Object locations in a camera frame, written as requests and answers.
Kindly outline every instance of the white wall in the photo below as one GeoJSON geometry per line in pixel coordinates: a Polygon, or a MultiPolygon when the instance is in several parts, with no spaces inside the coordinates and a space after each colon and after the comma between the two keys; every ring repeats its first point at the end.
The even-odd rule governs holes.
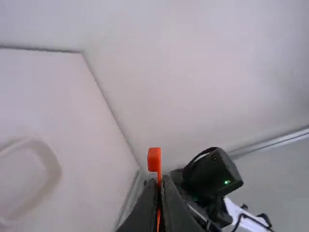
{"type": "Polygon", "coordinates": [[[1,49],[0,108],[0,128],[41,135],[62,167],[12,231],[111,231],[138,168],[83,57],[1,49]]]}
{"type": "Polygon", "coordinates": [[[84,52],[142,168],[233,150],[309,124],[302,0],[136,1],[84,52]]]}
{"type": "Polygon", "coordinates": [[[244,185],[230,197],[249,212],[267,213],[278,232],[307,231],[309,139],[255,152],[236,161],[244,185]]]}

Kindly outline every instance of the ceiling panel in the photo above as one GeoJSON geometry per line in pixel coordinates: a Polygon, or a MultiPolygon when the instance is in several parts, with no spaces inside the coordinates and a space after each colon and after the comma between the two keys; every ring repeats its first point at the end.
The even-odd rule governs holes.
{"type": "Polygon", "coordinates": [[[146,169],[309,124],[309,10],[296,0],[146,2],[85,56],[146,169]]]}

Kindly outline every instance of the orange lever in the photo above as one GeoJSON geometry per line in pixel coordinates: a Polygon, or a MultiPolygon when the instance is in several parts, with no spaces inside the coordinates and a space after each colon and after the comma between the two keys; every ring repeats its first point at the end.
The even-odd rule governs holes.
{"type": "MultiPolygon", "coordinates": [[[[148,156],[147,156],[147,164],[148,164],[148,171],[157,172],[159,194],[160,194],[161,178],[162,178],[162,176],[161,176],[161,168],[162,168],[161,148],[160,147],[149,148],[148,156]]],[[[158,206],[157,232],[159,232],[160,216],[161,216],[161,209],[160,209],[160,206],[158,206]]]]}

